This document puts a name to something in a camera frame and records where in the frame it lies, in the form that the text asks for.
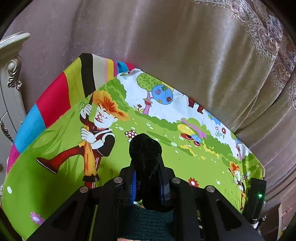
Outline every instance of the colorful striped fabric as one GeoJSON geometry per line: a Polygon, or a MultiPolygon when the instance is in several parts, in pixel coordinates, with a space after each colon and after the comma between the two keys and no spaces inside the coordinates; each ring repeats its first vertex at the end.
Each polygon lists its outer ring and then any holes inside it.
{"type": "Polygon", "coordinates": [[[12,145],[7,173],[19,155],[73,105],[85,99],[118,73],[134,68],[133,65],[121,61],[89,53],[81,54],[51,83],[29,111],[12,145]],[[94,69],[93,66],[100,66],[102,69],[94,69]]]}

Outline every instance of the red stripe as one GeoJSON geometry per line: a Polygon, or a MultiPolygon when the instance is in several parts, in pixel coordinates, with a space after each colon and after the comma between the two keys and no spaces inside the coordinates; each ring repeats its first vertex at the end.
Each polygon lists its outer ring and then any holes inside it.
{"type": "Polygon", "coordinates": [[[113,77],[116,77],[117,74],[118,74],[117,62],[113,60],[113,77]]]}
{"type": "Polygon", "coordinates": [[[46,128],[71,108],[67,77],[62,72],[36,102],[46,128]]]}
{"type": "Polygon", "coordinates": [[[129,63],[125,63],[125,64],[126,64],[129,71],[131,71],[132,69],[135,68],[135,66],[133,66],[132,64],[129,64],[129,63]]]}

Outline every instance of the white furniture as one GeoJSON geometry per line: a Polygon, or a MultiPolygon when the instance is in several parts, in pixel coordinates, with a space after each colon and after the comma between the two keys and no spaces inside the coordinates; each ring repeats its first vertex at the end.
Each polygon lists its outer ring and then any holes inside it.
{"type": "Polygon", "coordinates": [[[13,140],[26,117],[20,93],[22,61],[19,51],[29,37],[29,33],[19,32],[0,41],[0,185],[5,179],[13,140]]]}

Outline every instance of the silver screw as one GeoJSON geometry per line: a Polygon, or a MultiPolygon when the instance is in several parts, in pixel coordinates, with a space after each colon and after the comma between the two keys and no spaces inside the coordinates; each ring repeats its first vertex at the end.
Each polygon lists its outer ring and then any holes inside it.
{"type": "Polygon", "coordinates": [[[116,177],[116,178],[114,178],[114,182],[115,183],[122,183],[122,178],[121,177],[116,177]]]}
{"type": "Polygon", "coordinates": [[[81,187],[81,188],[79,189],[79,191],[80,191],[81,193],[86,193],[86,192],[89,191],[89,188],[86,187],[86,186],[83,186],[83,187],[81,187]]]}
{"type": "Polygon", "coordinates": [[[213,186],[207,186],[206,190],[208,192],[214,192],[215,191],[215,188],[213,186]]]}
{"type": "Polygon", "coordinates": [[[175,184],[178,184],[178,183],[181,182],[181,179],[178,178],[178,177],[174,177],[174,178],[172,179],[172,182],[175,183],[175,184]]]}

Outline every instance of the cartoon hand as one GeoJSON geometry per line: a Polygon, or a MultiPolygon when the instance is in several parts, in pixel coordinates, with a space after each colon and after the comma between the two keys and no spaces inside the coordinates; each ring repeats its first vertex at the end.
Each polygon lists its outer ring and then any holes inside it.
{"type": "Polygon", "coordinates": [[[87,104],[84,108],[81,109],[80,114],[83,117],[83,119],[86,118],[86,115],[89,115],[91,113],[92,106],[90,104],[87,104]]]}
{"type": "Polygon", "coordinates": [[[86,140],[89,143],[94,143],[96,141],[96,138],[94,134],[92,134],[90,131],[88,131],[85,128],[81,128],[81,139],[86,140]]]}

